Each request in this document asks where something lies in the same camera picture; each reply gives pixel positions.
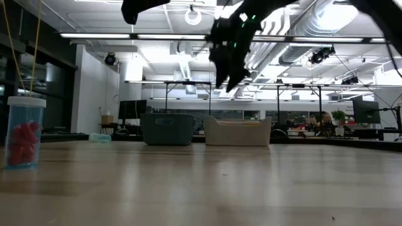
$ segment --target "table surface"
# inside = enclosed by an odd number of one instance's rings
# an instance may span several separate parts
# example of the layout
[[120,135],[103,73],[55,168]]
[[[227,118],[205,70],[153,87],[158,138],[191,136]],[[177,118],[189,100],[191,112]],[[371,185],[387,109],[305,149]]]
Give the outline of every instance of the table surface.
[[1,172],[0,220],[29,226],[401,225],[401,163],[398,153],[321,145],[46,143],[37,169]]

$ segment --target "ceiling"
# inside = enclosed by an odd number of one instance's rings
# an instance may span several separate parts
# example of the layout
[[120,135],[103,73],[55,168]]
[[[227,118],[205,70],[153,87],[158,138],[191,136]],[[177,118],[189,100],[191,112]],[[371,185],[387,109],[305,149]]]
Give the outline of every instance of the ceiling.
[[[37,14],[38,0],[15,0],[27,10]],[[106,4],[101,2],[81,2],[75,0],[43,0],[43,20],[61,32],[91,32],[91,33],[208,33],[214,22],[217,10],[216,0],[204,0],[203,6],[195,6],[202,15],[198,25],[190,25],[185,21],[185,13],[189,9],[187,4],[177,6],[167,4],[149,9],[139,15],[135,26],[126,24],[122,18],[120,4]],[[299,4],[289,8],[290,20],[298,17],[312,2],[301,0]],[[343,36],[378,36],[381,30],[372,22],[371,18],[359,14],[351,23],[339,30],[335,35]],[[93,41],[93,46],[137,46],[148,66],[144,68],[147,79],[158,79],[159,75],[173,75],[179,70],[179,64],[170,56],[172,41]],[[324,61],[313,70],[301,61],[297,67],[290,67],[286,73],[285,82],[306,82],[312,77],[319,83],[333,80],[334,77],[347,73],[349,70],[360,68],[359,76],[364,83],[372,82],[373,68],[381,66],[379,63],[387,60],[388,53],[381,45],[334,45],[338,57],[345,63],[343,65],[335,56]],[[207,60],[207,55],[200,59],[193,59],[189,63],[190,69],[195,71],[214,72],[215,67]]]

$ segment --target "clear plastic cup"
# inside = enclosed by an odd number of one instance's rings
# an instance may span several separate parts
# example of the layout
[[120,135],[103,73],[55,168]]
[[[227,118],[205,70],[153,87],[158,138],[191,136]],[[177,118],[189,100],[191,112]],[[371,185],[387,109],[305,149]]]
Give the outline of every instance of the clear plastic cup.
[[32,168],[38,164],[43,110],[46,100],[9,97],[6,168]]

